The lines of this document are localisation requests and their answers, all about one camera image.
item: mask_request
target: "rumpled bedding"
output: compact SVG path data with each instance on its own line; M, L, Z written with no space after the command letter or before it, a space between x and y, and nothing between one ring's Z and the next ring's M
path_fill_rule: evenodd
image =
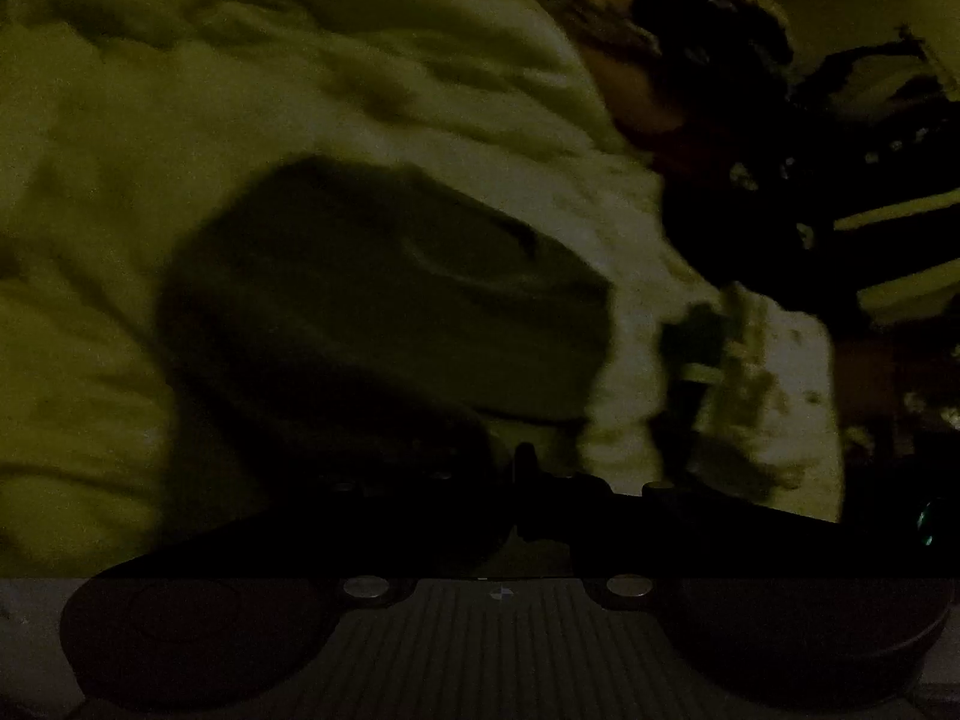
M0 122L0 575L89 576L155 545L182 429L158 362L162 276L251 181L311 155L415 167L607 279L581 454L620 493L661 478L656 337L722 301L666 244L659 177L536 1L4 0ZM745 440L781 479L767 505L835 520L829 344L757 300L748 369L765 386ZM184 531L266 506L191 413Z

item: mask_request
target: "black device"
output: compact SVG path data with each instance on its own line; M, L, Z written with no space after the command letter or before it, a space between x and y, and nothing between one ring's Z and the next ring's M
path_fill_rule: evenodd
M513 528L568 544L570 576L478 578ZM327 480L119 565L70 599L61 639L90 706L126 712L88 717L255 717L268 699L289 717L312 700L310 717L645 717L656 690L680 702L661 697L663 717L840 712L915 677L952 606L944 572L911 544L702 490L553 477L522 445L503 474Z

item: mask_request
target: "grey ribbed panel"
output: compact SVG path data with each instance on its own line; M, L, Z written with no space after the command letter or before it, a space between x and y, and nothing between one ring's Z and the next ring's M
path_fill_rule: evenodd
M422 581L354 611L299 674L179 720L806 720L737 698L674 652L654 617L606 611L576 580ZM107 709L94 720L145 717ZM817 720L923 720L906 702Z

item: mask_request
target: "metal rivet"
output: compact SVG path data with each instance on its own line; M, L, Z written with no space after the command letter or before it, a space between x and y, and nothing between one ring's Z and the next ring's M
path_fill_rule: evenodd
M390 583L381 577L353 577L344 582L344 593L353 598L380 598L389 589Z
M654 583L646 577L620 574L607 581L607 589L621 598L642 598L654 589Z

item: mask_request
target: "white duvet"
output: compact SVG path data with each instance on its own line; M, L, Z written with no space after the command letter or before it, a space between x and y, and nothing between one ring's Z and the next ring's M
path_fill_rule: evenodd
M309 154L417 166L606 276L613 343L582 453L621 493L661 478L656 334L718 296L664 242L659 177L533 0L6 0L0 575L85 576L150 548L172 432L150 353L160 274L248 181ZM754 459L792 474L771 505L836 519L829 345L769 310ZM823 408L791 405L810 391ZM224 521L262 506L218 437L197 451L227 458Z

